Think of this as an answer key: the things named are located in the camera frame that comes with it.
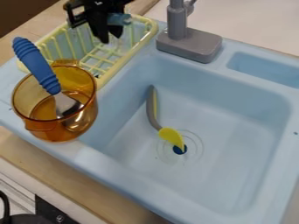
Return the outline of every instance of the dish rack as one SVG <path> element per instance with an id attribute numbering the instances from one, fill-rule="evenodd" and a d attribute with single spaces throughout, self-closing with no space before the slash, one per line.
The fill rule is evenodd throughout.
<path id="1" fill-rule="evenodd" d="M 132 23 L 124 26 L 121 38 L 110 35 L 108 45 L 93 36 L 89 26 L 83 24 L 72 29 L 67 23 L 56 28 L 35 45 L 52 64 L 55 60 L 73 59 L 94 75 L 98 89 L 110 81 L 115 74 L 157 33 L 157 23 L 149 18 L 132 15 Z M 18 61 L 18 67 L 29 73 Z"/>

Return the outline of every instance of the faucet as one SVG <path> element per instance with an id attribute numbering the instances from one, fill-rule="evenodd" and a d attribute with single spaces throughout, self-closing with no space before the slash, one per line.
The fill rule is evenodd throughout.
<path id="1" fill-rule="evenodd" d="M 210 63 L 221 49 L 222 38 L 218 35 L 198 31 L 187 26 L 187 18 L 194 12 L 197 0 L 170 0 L 167 7 L 168 28 L 156 39 L 156 48 L 160 51 Z"/>
<path id="2" fill-rule="evenodd" d="M 180 40 L 186 37 L 187 17 L 194 12 L 197 0 L 170 0 L 167 7 L 168 36 L 170 39 Z"/>

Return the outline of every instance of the faucet base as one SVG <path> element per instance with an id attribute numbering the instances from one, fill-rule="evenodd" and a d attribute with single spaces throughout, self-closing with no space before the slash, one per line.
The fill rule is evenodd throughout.
<path id="1" fill-rule="evenodd" d="M 221 45 L 220 36 L 192 28 L 187 28 L 186 38 L 180 40 L 169 38 L 166 31 L 162 31 L 156 39 L 158 50 L 204 64 L 216 57 Z"/>

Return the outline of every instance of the sink drain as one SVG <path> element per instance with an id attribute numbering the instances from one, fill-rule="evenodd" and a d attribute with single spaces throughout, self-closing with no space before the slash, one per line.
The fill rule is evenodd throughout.
<path id="1" fill-rule="evenodd" d="M 197 163 L 204 153 L 204 144 L 201 138 L 186 129 L 179 129 L 178 131 L 184 137 L 186 153 L 163 139 L 159 139 L 156 146 L 157 157 L 168 165 L 187 166 Z"/>

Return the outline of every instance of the toy sink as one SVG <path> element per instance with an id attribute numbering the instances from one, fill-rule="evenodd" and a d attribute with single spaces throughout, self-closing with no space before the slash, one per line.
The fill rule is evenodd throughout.
<path id="1" fill-rule="evenodd" d="M 0 122 L 26 141 L 173 223 L 281 223 L 299 172 L 298 59 L 225 39 L 204 65 L 159 52 L 152 39 L 98 92 L 94 126 L 62 144 L 34 138 L 10 110 L 24 76 L 15 63 L 0 70 Z M 184 155 L 150 126 L 149 85 L 161 125 L 184 136 Z"/>

